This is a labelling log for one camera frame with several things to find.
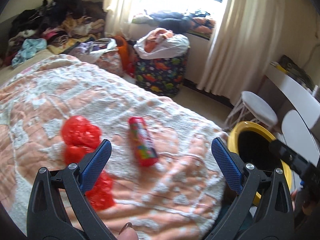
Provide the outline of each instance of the patterned blanket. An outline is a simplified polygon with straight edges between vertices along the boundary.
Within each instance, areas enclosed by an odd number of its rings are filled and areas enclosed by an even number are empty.
[[[216,220],[225,180],[210,150],[226,133],[213,122],[69,55],[33,65],[0,90],[0,200],[26,233],[26,214],[38,169],[64,168],[62,123],[82,115],[112,143],[106,172],[116,205],[98,215],[117,236],[131,222],[140,239],[201,239]],[[138,166],[127,120],[142,116],[159,162]],[[68,215],[79,227],[61,193]]]

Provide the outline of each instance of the yellow trash can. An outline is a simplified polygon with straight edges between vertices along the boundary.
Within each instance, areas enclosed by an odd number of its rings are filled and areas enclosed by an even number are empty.
[[[276,138],[261,125],[254,122],[240,122],[231,131],[228,149],[240,155],[245,163],[254,164],[259,170],[271,175],[275,168],[281,168],[289,189],[292,186],[292,173],[289,166],[269,152],[269,142]],[[253,204],[258,206],[261,195],[257,192]]]

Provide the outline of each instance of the red plastic bag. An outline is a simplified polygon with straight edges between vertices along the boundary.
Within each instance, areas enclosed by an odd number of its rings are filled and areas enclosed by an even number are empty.
[[[67,148],[64,152],[64,162],[79,163],[87,153],[94,152],[100,144],[101,130],[90,124],[83,116],[72,116],[64,123],[61,134]],[[113,181],[105,171],[97,179],[92,190],[85,193],[95,210],[103,210],[115,204],[112,198]]]

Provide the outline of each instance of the tile floor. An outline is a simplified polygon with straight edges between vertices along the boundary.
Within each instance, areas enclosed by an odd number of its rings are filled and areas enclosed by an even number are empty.
[[[224,121],[231,111],[231,108],[187,87],[182,87],[173,101],[213,121],[220,127],[223,127]]]

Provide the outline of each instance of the orange bag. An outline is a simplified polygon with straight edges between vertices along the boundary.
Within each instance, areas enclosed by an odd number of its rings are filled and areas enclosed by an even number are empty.
[[[121,57],[122,68],[123,70],[127,70],[129,61],[129,49],[127,41],[121,36],[112,37],[116,40],[117,47],[119,49],[119,55]]]

